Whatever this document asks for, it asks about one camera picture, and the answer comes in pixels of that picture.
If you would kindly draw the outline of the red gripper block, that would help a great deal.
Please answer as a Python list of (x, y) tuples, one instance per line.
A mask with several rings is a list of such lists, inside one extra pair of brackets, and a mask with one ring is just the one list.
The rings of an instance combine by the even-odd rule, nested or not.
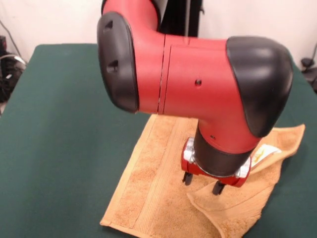
[(217, 180), (212, 189), (213, 195), (221, 195), (226, 185), (241, 187), (249, 176), (251, 168), (252, 159), (250, 156), (247, 161), (232, 176), (217, 177), (210, 175), (203, 171), (196, 163), (194, 152), (194, 138), (189, 137), (184, 144), (181, 156), (181, 169), (185, 172), (182, 180), (185, 185), (191, 184), (193, 175), (208, 176)]

